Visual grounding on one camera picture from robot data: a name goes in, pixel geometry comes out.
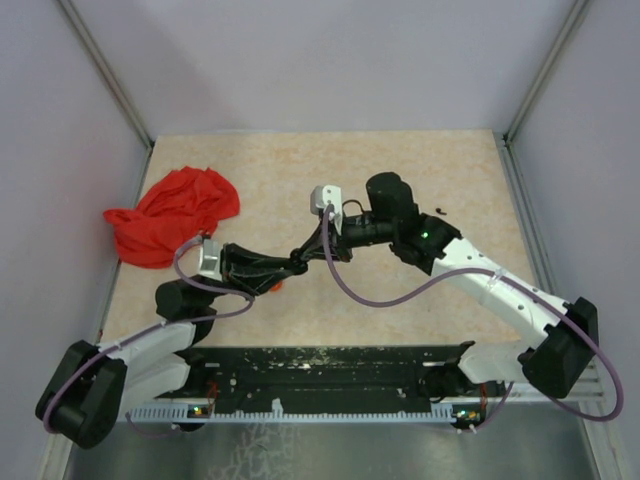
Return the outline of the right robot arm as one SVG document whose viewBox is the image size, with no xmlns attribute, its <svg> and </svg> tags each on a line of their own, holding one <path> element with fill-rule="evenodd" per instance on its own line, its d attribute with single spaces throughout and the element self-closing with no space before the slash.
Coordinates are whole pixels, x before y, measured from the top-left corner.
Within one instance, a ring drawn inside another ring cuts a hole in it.
<svg viewBox="0 0 640 480">
<path fill-rule="evenodd" d="M 549 294 L 500 267 L 458 229 L 420 212 L 411 187 L 394 172 L 371 177 L 366 193 L 370 210 L 347 216 L 339 187 L 314 188 L 310 211 L 320 225 L 313 251 L 347 262 L 355 248 L 386 244 L 432 283 L 450 282 L 519 333 L 516 342 L 468 346 L 446 372 L 454 393 L 470 395 L 491 381 L 528 382 L 548 397 L 566 398 L 594 356 L 596 306 Z"/>
</svg>

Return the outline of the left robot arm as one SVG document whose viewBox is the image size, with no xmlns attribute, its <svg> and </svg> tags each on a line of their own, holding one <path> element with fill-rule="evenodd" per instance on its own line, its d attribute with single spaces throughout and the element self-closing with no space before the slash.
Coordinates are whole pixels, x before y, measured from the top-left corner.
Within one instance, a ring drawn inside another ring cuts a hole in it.
<svg viewBox="0 0 640 480">
<path fill-rule="evenodd" d="M 309 260 L 298 249 L 273 257 L 233 243 L 219 246 L 203 235 L 181 245 L 173 261 L 192 248 L 200 253 L 198 273 L 189 276 L 177 268 L 177 279 L 156 289 L 155 323 L 111 342 L 77 341 L 66 350 L 35 409 L 47 432 L 89 449 L 119 417 L 156 397 L 177 390 L 201 394 L 208 373 L 184 355 L 222 318 L 214 301 L 226 295 L 244 300 L 229 314 L 237 317 L 279 282 L 308 270 Z"/>
</svg>

